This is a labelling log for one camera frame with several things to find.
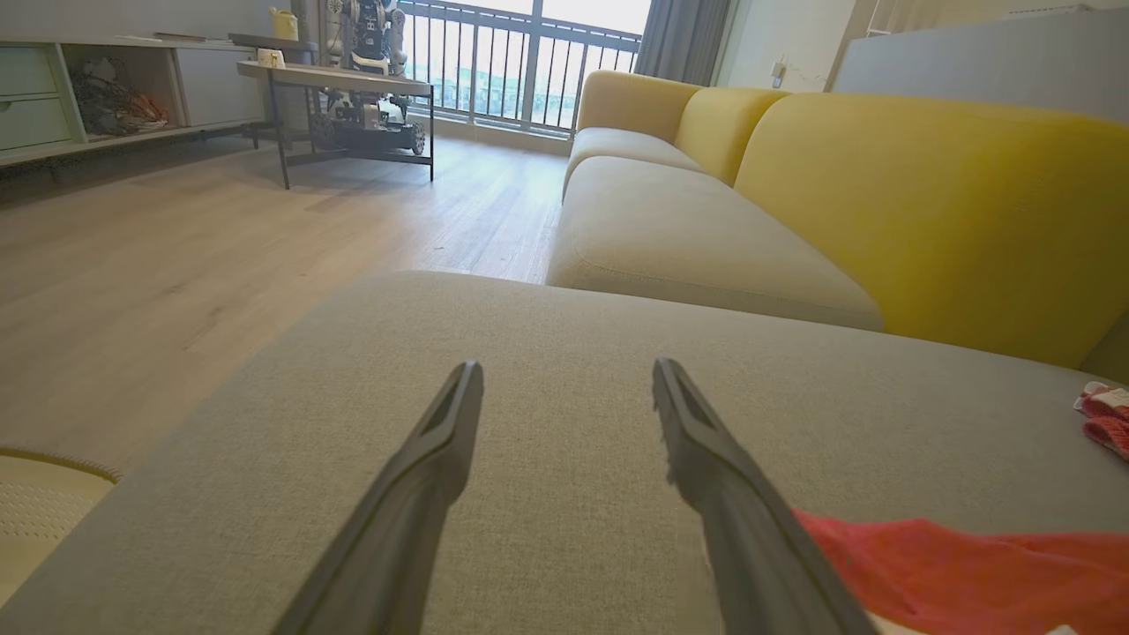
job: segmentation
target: balcony railing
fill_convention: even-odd
[[[631,71],[641,36],[440,0],[400,0],[404,75],[436,87],[436,110],[571,134],[584,78]]]

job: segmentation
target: red fabric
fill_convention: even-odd
[[[1099,394],[1113,392],[1115,390],[1118,389],[1112,386],[1102,386],[1094,392],[1083,392],[1082,411],[1085,412],[1087,417],[1117,417],[1122,421],[1129,421],[1129,407],[1113,407],[1109,403],[1102,403],[1101,401],[1094,399]]]
[[[1086,419],[1082,432],[1129,461],[1129,424],[1126,421],[1117,417],[1094,417]]]
[[[796,512],[870,612],[929,635],[1129,633],[1129,536],[970,536]]]

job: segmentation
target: curtain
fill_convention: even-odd
[[[706,86],[730,0],[651,0],[636,72]]]

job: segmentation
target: gray panel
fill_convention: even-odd
[[[1129,123],[1129,9],[856,40],[834,93],[1019,104]]]
[[[176,50],[189,125],[263,118],[259,87],[236,70],[250,59],[243,51]]]

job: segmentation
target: metal table leg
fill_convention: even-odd
[[[430,111],[430,130],[428,133],[431,136],[431,181],[435,181],[435,86],[431,86],[431,96],[428,98],[428,110]]]
[[[309,153],[314,154],[317,151],[317,146],[314,143],[314,115],[309,112],[309,86],[303,87],[303,90],[306,93],[306,133],[309,134]]]
[[[282,136],[282,118],[279,116],[279,101],[274,95],[274,69],[266,69],[266,84],[271,89],[271,120],[274,123],[274,134],[279,143],[279,164],[282,166],[282,184],[290,189],[290,174],[286,169],[286,149],[283,149],[285,138]]]

